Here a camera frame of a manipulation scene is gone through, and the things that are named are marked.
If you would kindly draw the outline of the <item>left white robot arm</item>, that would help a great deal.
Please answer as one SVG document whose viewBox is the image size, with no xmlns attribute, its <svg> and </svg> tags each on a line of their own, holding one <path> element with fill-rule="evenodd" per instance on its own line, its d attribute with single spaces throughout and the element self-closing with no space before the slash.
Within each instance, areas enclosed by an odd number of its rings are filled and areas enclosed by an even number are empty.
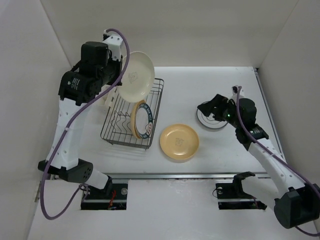
<svg viewBox="0 0 320 240">
<path fill-rule="evenodd" d="M 81 46 L 80 61 L 61 78 L 58 96 L 59 112 L 51 150 L 45 160 L 38 163 L 43 172 L 42 183 L 49 174 L 58 175 L 70 183 L 88 185 L 100 198 L 112 192 L 112 179 L 89 161 L 79 158 L 80 140 L 86 117 L 92 104 L 119 85 L 127 62 L 123 62 L 123 41 L 88 41 Z"/>
</svg>

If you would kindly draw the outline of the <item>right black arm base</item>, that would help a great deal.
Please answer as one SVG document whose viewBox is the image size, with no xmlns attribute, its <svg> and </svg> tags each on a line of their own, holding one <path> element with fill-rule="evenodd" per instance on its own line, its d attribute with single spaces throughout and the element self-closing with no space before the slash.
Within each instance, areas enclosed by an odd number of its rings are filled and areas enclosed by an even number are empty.
<svg viewBox="0 0 320 240">
<path fill-rule="evenodd" d="M 218 181 L 212 195 L 219 210 L 266 210 L 267 205 L 243 191 L 242 181 L 256 175 L 250 171 L 236 174 L 232 181 Z"/>
</svg>

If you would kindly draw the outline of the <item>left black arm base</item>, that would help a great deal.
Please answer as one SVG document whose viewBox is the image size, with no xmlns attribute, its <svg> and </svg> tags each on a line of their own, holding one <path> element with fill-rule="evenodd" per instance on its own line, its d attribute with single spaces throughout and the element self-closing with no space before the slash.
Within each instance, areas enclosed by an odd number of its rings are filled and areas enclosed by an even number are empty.
<svg viewBox="0 0 320 240">
<path fill-rule="evenodd" d="M 122 211 L 127 209 L 129 181 L 127 179 L 113 179 L 107 194 L 102 189 L 92 186 L 84 188 L 80 209 L 83 211 Z"/>
</svg>

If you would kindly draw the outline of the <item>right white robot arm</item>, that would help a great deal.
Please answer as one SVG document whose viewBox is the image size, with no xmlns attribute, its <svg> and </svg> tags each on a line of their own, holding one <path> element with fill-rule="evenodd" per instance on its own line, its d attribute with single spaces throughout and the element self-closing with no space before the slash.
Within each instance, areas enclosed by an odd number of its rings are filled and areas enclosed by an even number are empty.
<svg viewBox="0 0 320 240">
<path fill-rule="evenodd" d="M 235 128 L 237 140 L 265 169 L 273 184 L 265 184 L 252 172 L 234 176 L 232 193 L 237 197 L 250 195 L 273 210 L 286 229 L 312 222 L 320 217 L 320 188 L 294 172 L 283 160 L 268 134 L 256 123 L 257 108 L 248 98 L 231 99 L 217 94 L 197 106 L 206 117 L 227 122 Z"/>
</svg>

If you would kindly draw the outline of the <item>white plate green rim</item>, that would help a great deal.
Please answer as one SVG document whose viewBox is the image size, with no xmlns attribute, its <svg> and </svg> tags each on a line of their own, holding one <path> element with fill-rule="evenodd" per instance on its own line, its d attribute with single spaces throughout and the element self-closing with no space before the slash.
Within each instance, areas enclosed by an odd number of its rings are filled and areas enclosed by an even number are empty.
<svg viewBox="0 0 320 240">
<path fill-rule="evenodd" d="M 212 113 L 209 116 L 205 116 L 199 109 L 196 110 L 196 117 L 199 123 L 209 130 L 220 130 L 228 124 L 226 121 L 216 120 Z"/>
</svg>

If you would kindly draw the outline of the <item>cream white plate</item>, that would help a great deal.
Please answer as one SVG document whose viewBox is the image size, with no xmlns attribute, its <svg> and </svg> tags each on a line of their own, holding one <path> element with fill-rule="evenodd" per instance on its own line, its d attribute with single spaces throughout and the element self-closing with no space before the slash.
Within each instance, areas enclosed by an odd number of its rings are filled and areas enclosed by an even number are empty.
<svg viewBox="0 0 320 240">
<path fill-rule="evenodd" d="M 150 57 L 141 51 L 131 52 L 118 94 L 129 103 L 137 103 L 150 93 L 154 80 L 155 67 Z"/>
</svg>

